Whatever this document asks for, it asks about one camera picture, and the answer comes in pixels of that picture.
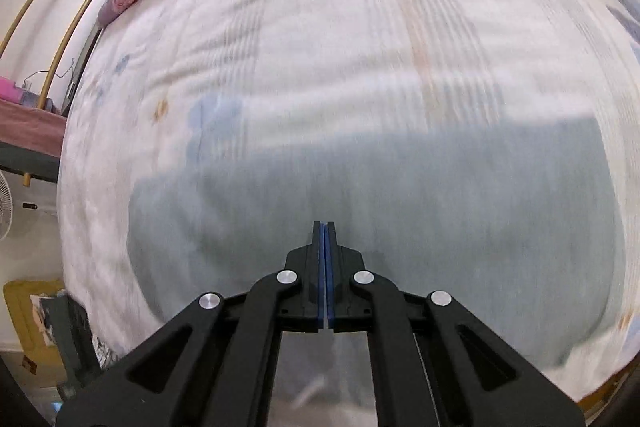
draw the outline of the silver bolt head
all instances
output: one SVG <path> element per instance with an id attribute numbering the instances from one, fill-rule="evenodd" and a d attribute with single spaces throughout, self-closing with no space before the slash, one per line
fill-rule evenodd
<path id="1" fill-rule="evenodd" d="M 431 294 L 431 302 L 438 306 L 447 306 L 451 303 L 451 295 L 442 290 L 437 290 Z"/>
<path id="2" fill-rule="evenodd" d="M 353 279 L 358 284 L 370 284 L 373 282 L 373 274 L 367 270 L 360 270 L 354 273 Z"/>
<path id="3" fill-rule="evenodd" d="M 276 279 L 278 279 L 278 282 L 281 282 L 282 284 L 291 284 L 298 279 L 298 274 L 293 270 L 282 270 L 281 272 L 278 272 Z"/>
<path id="4" fill-rule="evenodd" d="M 212 310 L 220 304 L 220 297 L 215 293 L 205 293 L 198 301 L 201 308 Z"/>

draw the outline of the white fan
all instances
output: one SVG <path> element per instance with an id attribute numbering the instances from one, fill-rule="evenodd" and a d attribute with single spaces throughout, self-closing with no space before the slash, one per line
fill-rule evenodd
<path id="1" fill-rule="evenodd" d="M 11 198 L 9 184 L 4 174 L 0 172 L 0 241 L 2 241 L 11 228 L 11 220 L 14 216 L 14 200 Z"/>

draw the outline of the bed sheet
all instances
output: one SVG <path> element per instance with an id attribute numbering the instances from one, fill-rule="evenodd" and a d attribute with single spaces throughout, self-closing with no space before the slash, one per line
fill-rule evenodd
<path id="1" fill-rule="evenodd" d="M 68 120 L 66 287 L 124 353 L 335 220 L 581 399 L 640 348 L 639 20 L 638 0 L 140 0 Z M 365 340 L 317 342 L 287 336 L 278 396 L 370 408 Z"/>

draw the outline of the red cloth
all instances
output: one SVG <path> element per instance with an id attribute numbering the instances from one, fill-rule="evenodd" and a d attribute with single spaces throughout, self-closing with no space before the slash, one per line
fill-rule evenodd
<path id="1" fill-rule="evenodd" d="M 0 141 L 60 158 L 66 118 L 0 100 Z"/>

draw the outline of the white bed sheet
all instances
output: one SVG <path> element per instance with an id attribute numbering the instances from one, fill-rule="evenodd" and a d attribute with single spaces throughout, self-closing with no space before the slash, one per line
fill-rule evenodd
<path id="1" fill-rule="evenodd" d="M 233 168 L 326 137 L 430 136 L 590 117 L 620 214 L 624 273 L 610 282 L 621 300 L 609 303 L 615 309 L 605 327 L 595 317 L 593 334 L 560 367 L 545 368 L 580 399 L 640 348 L 635 6 L 638 0 L 140 0 L 98 42 L 68 120 L 58 194 L 66 286 L 100 337 L 124 353 L 162 323 L 127 253 L 130 200 L 145 180 L 194 161 L 201 169 Z M 194 129 L 212 107 L 217 124 L 203 140 Z M 180 306 L 188 285 L 177 273 L 176 287 L 161 292 Z M 348 387 L 348 375 L 341 378 Z"/>

